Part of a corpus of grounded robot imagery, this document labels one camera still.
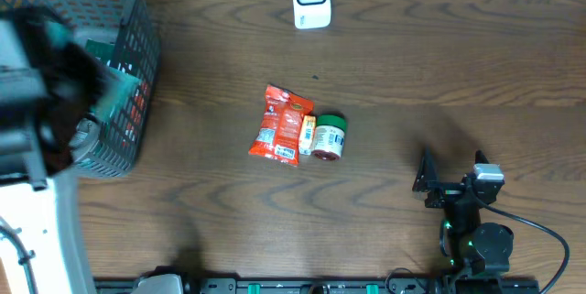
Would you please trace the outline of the green-lid white jar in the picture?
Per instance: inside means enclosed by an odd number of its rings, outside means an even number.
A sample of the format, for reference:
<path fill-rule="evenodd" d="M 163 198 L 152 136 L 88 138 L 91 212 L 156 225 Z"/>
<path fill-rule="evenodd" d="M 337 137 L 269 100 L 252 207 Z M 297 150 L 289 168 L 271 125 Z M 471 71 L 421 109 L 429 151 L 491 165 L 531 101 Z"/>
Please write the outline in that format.
<path fill-rule="evenodd" d="M 347 129 L 346 120 L 338 115 L 324 114 L 317 118 L 312 142 L 312 155 L 318 159 L 335 161 L 342 157 Z"/>

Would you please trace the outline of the light teal snack packet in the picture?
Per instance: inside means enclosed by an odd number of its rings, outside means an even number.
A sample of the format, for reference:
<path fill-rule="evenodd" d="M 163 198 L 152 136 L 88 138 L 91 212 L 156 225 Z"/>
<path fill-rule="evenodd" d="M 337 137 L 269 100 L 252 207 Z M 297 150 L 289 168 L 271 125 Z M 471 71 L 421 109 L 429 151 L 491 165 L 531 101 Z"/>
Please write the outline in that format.
<path fill-rule="evenodd" d="M 137 77 L 106 66 L 106 84 L 103 95 L 93 107 L 94 116 L 103 123 L 108 123 L 114 112 L 122 108 L 140 85 Z"/>

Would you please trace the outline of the green white 3M package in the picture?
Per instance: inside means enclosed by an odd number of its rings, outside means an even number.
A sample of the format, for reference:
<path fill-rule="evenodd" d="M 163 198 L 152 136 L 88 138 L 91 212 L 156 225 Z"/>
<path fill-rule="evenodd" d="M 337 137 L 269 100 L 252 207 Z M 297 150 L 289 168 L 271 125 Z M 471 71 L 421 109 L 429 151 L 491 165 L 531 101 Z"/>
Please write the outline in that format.
<path fill-rule="evenodd" d="M 104 65 L 117 67 L 116 63 L 113 62 L 114 44 L 88 39 L 85 49 Z"/>

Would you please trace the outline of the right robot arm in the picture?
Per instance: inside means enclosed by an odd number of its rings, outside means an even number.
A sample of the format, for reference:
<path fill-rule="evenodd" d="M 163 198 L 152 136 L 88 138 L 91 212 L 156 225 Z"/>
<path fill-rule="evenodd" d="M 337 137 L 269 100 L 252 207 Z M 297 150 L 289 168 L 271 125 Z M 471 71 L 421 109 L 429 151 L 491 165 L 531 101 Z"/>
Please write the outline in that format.
<path fill-rule="evenodd" d="M 496 201 L 505 185 L 500 167 L 475 153 L 472 171 L 461 181 L 441 181 L 429 149 L 422 155 L 412 191 L 425 193 L 427 208 L 442 209 L 440 250 L 465 277 L 499 276 L 510 269 L 514 235 L 510 228 L 481 221 L 480 210 Z"/>

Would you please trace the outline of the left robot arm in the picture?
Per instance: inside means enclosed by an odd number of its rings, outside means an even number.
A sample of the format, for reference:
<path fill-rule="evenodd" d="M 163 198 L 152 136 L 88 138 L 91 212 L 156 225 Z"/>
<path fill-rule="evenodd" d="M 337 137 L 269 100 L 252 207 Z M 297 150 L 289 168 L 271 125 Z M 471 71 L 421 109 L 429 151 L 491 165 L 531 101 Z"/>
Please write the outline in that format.
<path fill-rule="evenodd" d="M 45 7 L 1 15 L 1 279 L 11 293 L 431 293 L 406 268 L 382 280 L 196 278 L 158 267 L 137 280 L 95 280 L 71 171 L 71 138 L 96 104 L 118 102 L 127 78 L 71 38 Z"/>

